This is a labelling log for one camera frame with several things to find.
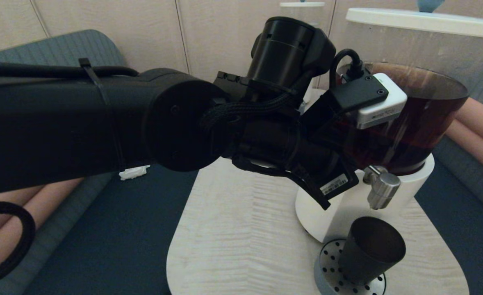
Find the drip tray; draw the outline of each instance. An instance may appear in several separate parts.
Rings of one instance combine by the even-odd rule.
[[[344,239],[326,243],[314,264],[314,280],[322,295],[383,295],[386,288],[385,274],[367,285],[353,284],[341,273],[338,259],[345,245]]]

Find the black cup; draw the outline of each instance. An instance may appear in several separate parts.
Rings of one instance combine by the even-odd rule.
[[[367,284],[404,258],[406,247],[400,233],[374,217],[353,222],[339,258],[344,278]]]

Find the wooden tabletop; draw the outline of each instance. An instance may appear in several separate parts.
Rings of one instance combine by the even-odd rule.
[[[320,294],[313,267],[322,243],[294,211],[298,186],[219,159],[200,170],[169,249],[174,295]],[[389,295],[468,294],[463,272],[414,200],[393,224],[405,258],[386,272]]]

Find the white lid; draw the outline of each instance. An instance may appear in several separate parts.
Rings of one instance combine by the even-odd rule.
[[[483,37],[483,18],[380,8],[349,8],[350,22]]]
[[[281,2],[280,7],[322,7],[325,2]]]

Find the barcode sticker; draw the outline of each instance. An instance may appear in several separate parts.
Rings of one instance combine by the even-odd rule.
[[[322,191],[322,193],[324,193],[324,195],[326,195],[326,194],[332,192],[333,190],[341,187],[342,185],[344,185],[348,182],[349,182],[349,180],[347,179],[347,176],[345,176],[345,174],[341,174],[337,178],[329,181],[323,187],[320,187],[320,190]]]

